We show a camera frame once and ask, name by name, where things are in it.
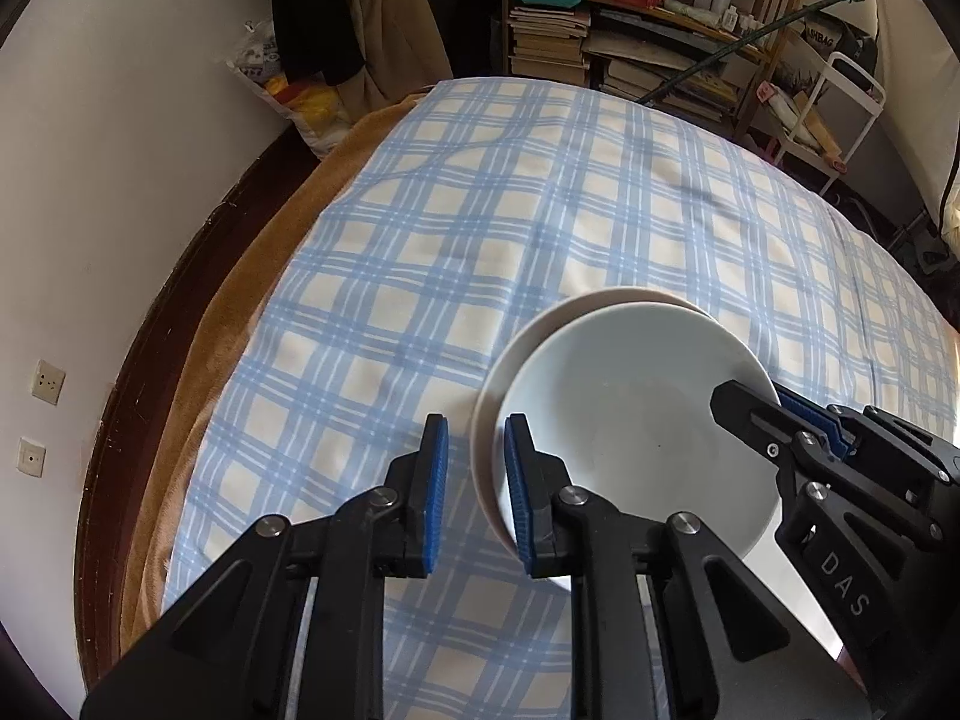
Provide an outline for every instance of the blue gripper pad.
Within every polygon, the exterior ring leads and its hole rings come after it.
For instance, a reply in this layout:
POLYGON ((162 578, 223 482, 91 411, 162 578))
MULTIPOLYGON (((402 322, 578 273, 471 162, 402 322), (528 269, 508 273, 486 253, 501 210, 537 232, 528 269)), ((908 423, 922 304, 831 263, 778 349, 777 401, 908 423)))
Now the blue gripper pad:
POLYGON ((446 419, 440 420, 430 459, 430 481, 424 506, 424 568, 433 573, 440 552, 440 527, 443 524, 443 492, 446 488, 446 460, 450 449, 450 430, 446 419))
POLYGON ((779 395, 779 399, 781 399, 781 406, 786 410, 790 413, 795 413, 800 419, 805 419, 815 428, 819 428, 827 434, 830 451, 837 456, 838 459, 843 460, 846 458, 850 447, 843 440, 843 436, 840 435, 840 427, 833 419, 827 418, 817 410, 813 410, 810 406, 791 397, 790 394, 784 392, 782 389, 777 389, 776 394, 779 395))
POLYGON ((517 442, 514 440, 510 418, 507 418, 503 425, 503 461, 507 466, 507 485, 510 488, 510 505, 514 513, 517 554, 520 555, 524 570, 530 576, 533 574, 534 565, 533 509, 530 506, 526 478, 520 464, 520 455, 517 453, 517 442))

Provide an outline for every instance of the plaid tablecloth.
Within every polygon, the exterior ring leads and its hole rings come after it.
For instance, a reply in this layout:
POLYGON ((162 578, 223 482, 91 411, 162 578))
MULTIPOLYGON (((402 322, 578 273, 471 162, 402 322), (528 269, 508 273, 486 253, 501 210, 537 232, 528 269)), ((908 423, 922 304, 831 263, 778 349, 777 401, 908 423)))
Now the plaid tablecloth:
POLYGON ((390 581, 388 717, 568 715, 568 597, 523 576, 469 476, 483 379, 535 314, 609 285, 669 290, 819 402, 952 437, 955 334, 819 197, 689 124, 546 81, 440 84, 324 211, 216 407, 169 604, 254 519, 329 514, 450 422, 445 531, 390 581))

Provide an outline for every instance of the black cable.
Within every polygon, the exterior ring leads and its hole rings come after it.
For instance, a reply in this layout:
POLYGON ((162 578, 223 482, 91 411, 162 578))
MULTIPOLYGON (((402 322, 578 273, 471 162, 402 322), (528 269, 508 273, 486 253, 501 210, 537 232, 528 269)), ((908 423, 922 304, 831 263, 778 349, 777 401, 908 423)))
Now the black cable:
POLYGON ((944 211, 947 210, 947 200, 950 196, 950 190, 953 189, 953 182, 957 177, 957 167, 960 167, 960 122, 957 124, 957 145, 953 150, 953 164, 950 166, 950 177, 947 179, 947 186, 944 187, 944 196, 940 198, 940 223, 937 225, 937 234, 944 237, 944 211))

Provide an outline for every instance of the dark wooden floor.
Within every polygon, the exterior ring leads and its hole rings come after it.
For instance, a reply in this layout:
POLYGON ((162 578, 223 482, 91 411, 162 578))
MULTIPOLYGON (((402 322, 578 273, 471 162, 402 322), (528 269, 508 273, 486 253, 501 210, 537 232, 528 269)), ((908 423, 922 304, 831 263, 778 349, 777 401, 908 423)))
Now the dark wooden floor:
POLYGON ((210 215, 157 295, 110 396, 80 504, 75 614, 88 688, 119 656, 124 560, 190 341, 203 311, 317 159, 290 127, 210 215))

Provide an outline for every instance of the wall socket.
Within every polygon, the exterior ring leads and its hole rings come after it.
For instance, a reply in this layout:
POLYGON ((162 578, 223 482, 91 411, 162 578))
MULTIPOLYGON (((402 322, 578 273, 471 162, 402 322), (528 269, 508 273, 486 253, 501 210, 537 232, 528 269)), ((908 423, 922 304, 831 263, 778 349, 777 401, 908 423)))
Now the wall socket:
POLYGON ((56 401, 59 400, 59 391, 64 388, 65 378, 65 371, 50 365, 46 360, 41 360, 37 363, 37 372, 34 374, 34 384, 30 388, 30 393, 55 406, 56 401))
POLYGON ((27 476, 43 476, 43 461, 47 457, 45 447, 20 439, 20 451, 16 456, 16 469, 27 476))

